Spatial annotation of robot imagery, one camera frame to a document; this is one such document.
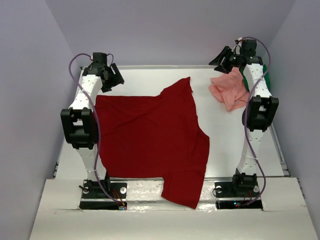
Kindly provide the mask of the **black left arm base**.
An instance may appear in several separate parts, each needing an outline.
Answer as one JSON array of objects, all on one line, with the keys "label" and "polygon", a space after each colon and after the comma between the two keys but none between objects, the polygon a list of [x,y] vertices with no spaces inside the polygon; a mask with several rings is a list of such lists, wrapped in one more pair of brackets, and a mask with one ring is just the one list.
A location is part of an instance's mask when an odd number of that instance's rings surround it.
[{"label": "black left arm base", "polygon": [[85,180],[81,189],[79,208],[82,210],[127,210],[128,184],[123,181],[111,181],[107,196],[97,182]]}]

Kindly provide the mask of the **dark red t-shirt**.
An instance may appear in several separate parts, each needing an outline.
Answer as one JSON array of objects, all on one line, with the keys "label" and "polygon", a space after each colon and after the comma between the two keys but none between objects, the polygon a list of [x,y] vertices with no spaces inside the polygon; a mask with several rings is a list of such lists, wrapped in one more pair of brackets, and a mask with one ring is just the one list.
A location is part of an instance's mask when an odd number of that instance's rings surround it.
[{"label": "dark red t-shirt", "polygon": [[95,109],[99,156],[111,177],[162,178],[164,199],[197,207],[210,139],[199,126],[189,77],[157,96],[99,95]]}]

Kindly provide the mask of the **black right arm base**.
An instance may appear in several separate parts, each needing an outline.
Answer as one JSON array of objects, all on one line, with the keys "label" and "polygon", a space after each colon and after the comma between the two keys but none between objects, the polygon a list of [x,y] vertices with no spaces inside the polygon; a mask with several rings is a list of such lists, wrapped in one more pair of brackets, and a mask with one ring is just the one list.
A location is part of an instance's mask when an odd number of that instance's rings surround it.
[{"label": "black right arm base", "polygon": [[234,174],[232,180],[214,183],[212,190],[218,210],[262,209],[257,175]]}]

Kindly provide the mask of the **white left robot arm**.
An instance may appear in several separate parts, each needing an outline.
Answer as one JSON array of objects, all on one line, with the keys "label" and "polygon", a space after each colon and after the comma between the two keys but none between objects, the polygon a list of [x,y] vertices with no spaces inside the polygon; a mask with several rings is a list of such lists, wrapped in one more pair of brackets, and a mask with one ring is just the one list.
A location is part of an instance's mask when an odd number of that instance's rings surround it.
[{"label": "white left robot arm", "polygon": [[83,69],[80,78],[70,73],[78,90],[71,105],[60,112],[65,141],[80,155],[87,173],[82,190],[101,198],[110,194],[111,182],[100,159],[102,141],[96,98],[99,92],[109,92],[125,82],[117,65],[108,61],[109,56],[102,52],[88,54],[90,64]]}]

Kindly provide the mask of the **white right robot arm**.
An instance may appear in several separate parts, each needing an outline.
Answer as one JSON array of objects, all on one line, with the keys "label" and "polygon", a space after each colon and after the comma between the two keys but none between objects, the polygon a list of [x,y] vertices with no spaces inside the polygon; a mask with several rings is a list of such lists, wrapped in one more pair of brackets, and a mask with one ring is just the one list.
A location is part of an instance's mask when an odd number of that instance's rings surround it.
[{"label": "white right robot arm", "polygon": [[215,184],[218,198],[258,198],[261,194],[257,172],[262,168],[257,154],[262,137],[273,122],[279,99],[269,91],[269,82],[265,79],[268,68],[257,55],[258,43],[254,37],[240,37],[235,40],[234,48],[225,46],[209,63],[223,74],[229,74],[233,67],[239,68],[249,93],[242,114],[245,139],[241,158],[232,180]]}]

